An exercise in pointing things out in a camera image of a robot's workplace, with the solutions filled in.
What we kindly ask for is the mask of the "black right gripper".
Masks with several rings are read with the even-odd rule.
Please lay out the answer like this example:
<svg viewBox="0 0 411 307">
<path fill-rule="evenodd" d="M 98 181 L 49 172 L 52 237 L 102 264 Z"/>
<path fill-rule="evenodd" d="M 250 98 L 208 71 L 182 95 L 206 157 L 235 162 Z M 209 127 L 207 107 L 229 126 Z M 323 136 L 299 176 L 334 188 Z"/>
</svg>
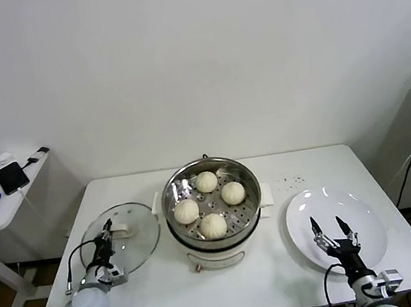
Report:
<svg viewBox="0 0 411 307">
<path fill-rule="evenodd" d="M 314 233 L 314 243 L 327 255 L 334 255 L 343 266 L 348 283 L 353 283 L 370 275 L 370 270 L 366 267 L 364 261 L 360 258 L 359 252 L 361 247 L 358 241 L 358 234 L 343 221 L 338 215 L 337 220 L 340 229 L 343 231 L 346 239 L 333 240 L 322 232 L 317 221 L 310 217 L 312 232 Z"/>
</svg>

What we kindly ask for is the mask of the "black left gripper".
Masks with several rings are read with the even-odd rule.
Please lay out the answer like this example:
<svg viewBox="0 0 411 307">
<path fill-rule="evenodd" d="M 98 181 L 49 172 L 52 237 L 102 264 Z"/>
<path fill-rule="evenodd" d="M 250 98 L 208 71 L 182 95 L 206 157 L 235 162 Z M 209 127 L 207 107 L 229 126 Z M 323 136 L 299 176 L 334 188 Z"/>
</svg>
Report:
<svg viewBox="0 0 411 307">
<path fill-rule="evenodd" d="M 94 239 L 95 242 L 95 251 L 93 255 L 94 264 L 96 266 L 102 266 L 106 268 L 113 267 L 113 264 L 110 262 L 111 256 L 114 255 L 113 246 L 112 246 L 112 221 L 109 218 L 102 228 L 99 236 L 100 238 Z"/>
</svg>

